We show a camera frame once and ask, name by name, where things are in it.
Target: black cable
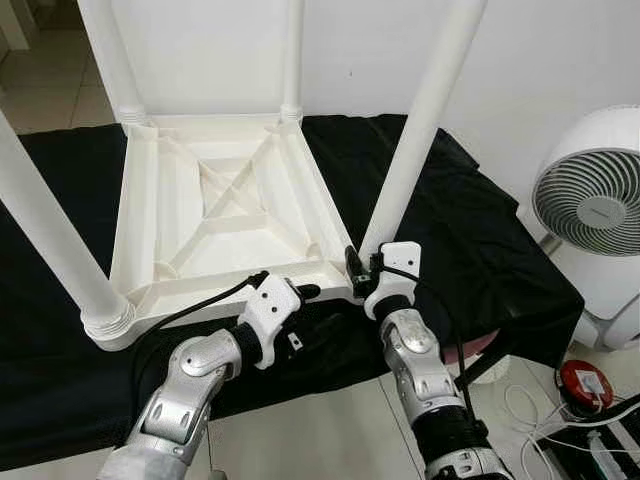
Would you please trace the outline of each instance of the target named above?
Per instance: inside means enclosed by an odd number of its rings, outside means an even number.
[[[147,330],[146,332],[144,332],[142,335],[140,335],[140,337],[138,337],[138,339],[136,340],[136,342],[132,345],[132,351],[131,351],[131,368],[129,369],[129,394],[131,395],[130,398],[130,405],[131,405],[131,412],[130,412],[130,426],[129,426],[129,430],[131,430],[131,428],[133,428],[136,419],[137,419],[137,414],[138,414],[138,385],[140,384],[140,381],[142,380],[142,376],[144,374],[144,370],[147,367],[147,365],[149,364],[151,357],[153,356],[153,354],[159,350],[160,347],[155,348],[151,354],[146,358],[144,364],[143,364],[143,368],[140,370],[139,374],[136,375],[136,366],[138,363],[138,355],[140,353],[140,349],[141,346],[143,345],[143,343],[145,342],[145,340],[147,338],[149,338],[149,336],[158,331],[159,329],[161,329],[162,327],[167,326],[168,324],[170,324],[171,322],[174,322],[180,318],[186,317],[187,315],[200,310],[204,307],[207,307],[209,305],[213,305],[214,303],[217,303],[221,300],[224,300],[227,297],[230,297],[231,295],[239,292],[240,290],[242,290],[244,287],[246,287],[247,285],[252,285],[255,288],[257,288],[258,285],[260,285],[260,283],[262,283],[262,281],[264,280],[264,278],[266,278],[266,276],[268,275],[267,272],[260,272],[256,275],[252,275],[248,278],[246,278],[245,280],[243,280],[242,282],[240,282],[239,284],[231,287],[228,290],[225,290],[222,293],[219,293],[218,295],[215,295],[213,297],[207,298],[206,300],[203,300],[199,303],[196,303],[195,305],[191,305],[187,308],[184,308],[178,312],[172,313],[171,315],[166,316],[165,318],[163,318],[162,320],[160,320],[158,323],[156,323],[155,325],[153,325],[149,330]]]
[[[402,270],[399,270],[393,267],[385,266],[385,267],[382,267],[381,270],[385,272],[393,273],[395,275],[400,275],[401,277],[408,278],[409,280],[413,280],[414,282],[422,285],[427,290],[429,290],[429,292],[434,297],[436,297],[436,300],[438,300],[438,302],[440,302],[440,305],[442,305],[442,308],[444,308],[447,316],[451,320],[451,327],[453,329],[453,336],[456,343],[456,351],[458,354],[458,369],[460,370],[460,379],[462,380],[462,386],[461,386],[462,395],[464,397],[464,402],[467,404],[469,417],[471,418],[472,421],[475,422],[476,415],[475,415],[475,412],[473,411],[473,405],[471,404],[471,395],[469,394],[469,384],[467,383],[467,369],[464,364],[464,351],[462,349],[462,338],[460,336],[460,330],[458,329],[458,322],[456,321],[456,317],[454,317],[453,314],[451,313],[451,309],[449,309],[449,306],[444,301],[440,292],[438,292],[435,288],[433,288],[424,280],[420,279],[419,277],[416,277],[415,275],[411,275],[410,273],[404,272]]]

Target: floor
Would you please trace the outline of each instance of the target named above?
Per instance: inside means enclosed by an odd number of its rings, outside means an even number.
[[[43,30],[32,50],[9,53],[0,65],[0,85],[0,108],[17,133],[114,121],[81,30]],[[640,362],[639,352],[604,355],[576,347],[569,356],[594,361],[611,376],[619,394],[637,392],[640,369],[634,367]],[[507,414],[504,392],[509,385],[525,386],[540,414],[546,415],[557,402],[552,373],[548,367],[511,358],[504,377],[471,388],[491,443],[517,479],[526,478],[519,460],[525,437]],[[523,396],[516,400],[518,412],[531,417],[529,401]],[[217,420],[208,433],[189,471],[191,480],[208,478],[212,468],[225,470],[231,480],[423,478],[424,465],[390,375]],[[108,452],[3,472],[0,480],[95,478]],[[535,478],[547,478],[536,454],[529,451],[526,460]]]

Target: red device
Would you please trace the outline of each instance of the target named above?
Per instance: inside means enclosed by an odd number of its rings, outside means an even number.
[[[613,388],[604,373],[589,362],[569,360],[559,372],[561,393],[568,403],[590,411],[608,408],[613,403]]]

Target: black tablecloth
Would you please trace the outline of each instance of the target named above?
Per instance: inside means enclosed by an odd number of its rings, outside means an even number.
[[[356,246],[398,141],[404,116],[307,117],[303,132]],[[126,138],[118,125],[25,135],[25,148],[105,272],[115,233]],[[398,232],[422,247],[421,276],[449,304],[464,339],[501,329],[514,353],[555,366],[582,299],[515,217],[516,202],[439,131]],[[0,212],[0,470],[112,445],[129,422],[130,350],[106,353],[6,210]],[[450,321],[428,291],[417,305],[443,343]],[[157,332],[140,403],[162,381],[184,338],[233,319]],[[376,327],[344,301],[304,308],[305,348],[273,368],[246,372],[214,400],[226,416],[386,371]]]

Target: electric fan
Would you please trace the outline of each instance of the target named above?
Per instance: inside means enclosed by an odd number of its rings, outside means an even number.
[[[640,342],[640,106],[596,111],[561,140],[533,189],[563,243],[552,261],[585,298],[574,339],[597,350]]]

